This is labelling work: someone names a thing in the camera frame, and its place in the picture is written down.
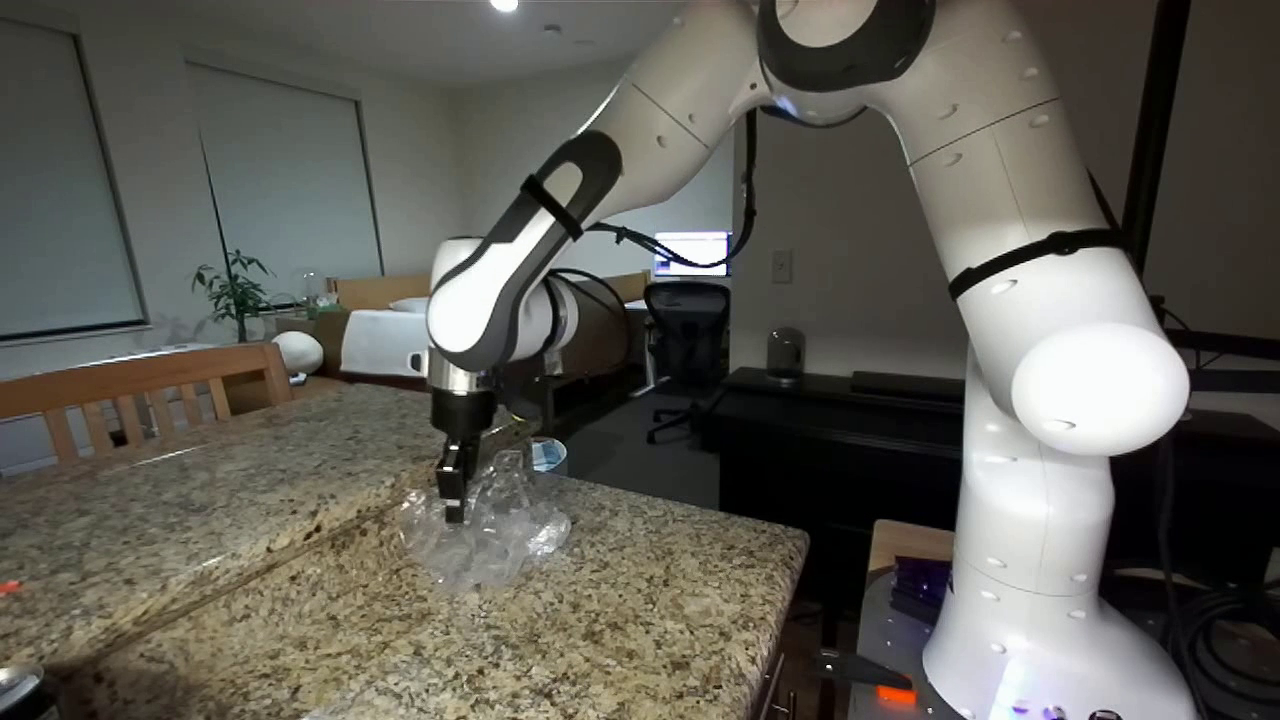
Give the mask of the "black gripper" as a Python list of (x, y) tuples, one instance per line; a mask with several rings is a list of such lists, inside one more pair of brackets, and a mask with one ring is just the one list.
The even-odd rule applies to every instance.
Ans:
[(436, 395), (436, 428), (444, 433), (444, 457), (436, 468), (436, 483), (444, 492), (444, 520), (447, 524), (466, 524), (466, 492), (468, 480), (476, 476), (476, 451), (482, 451), (482, 436), (491, 428), (496, 417), (496, 395), (482, 393), (482, 395), (451, 395), (441, 393)]

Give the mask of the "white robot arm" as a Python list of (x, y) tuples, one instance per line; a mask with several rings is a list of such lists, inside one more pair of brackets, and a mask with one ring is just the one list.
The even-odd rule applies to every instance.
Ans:
[(570, 340), (546, 288), (592, 222), (668, 198), (748, 113), (888, 119), (964, 327), (952, 573), (925, 681), (959, 720), (1201, 720), (1172, 657), (1100, 598), (1111, 462), (1163, 440), (1189, 364), (1090, 184), (1014, 0), (684, 0), (430, 291), (436, 486), (462, 520), (491, 371)]

